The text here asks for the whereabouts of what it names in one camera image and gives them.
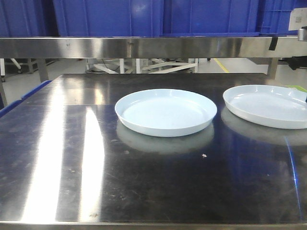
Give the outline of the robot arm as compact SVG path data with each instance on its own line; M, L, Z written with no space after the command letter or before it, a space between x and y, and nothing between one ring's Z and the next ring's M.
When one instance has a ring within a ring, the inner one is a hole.
M307 41L307 27L304 26L298 30L298 41ZM288 61L288 65L292 70L307 69L306 56L292 56Z

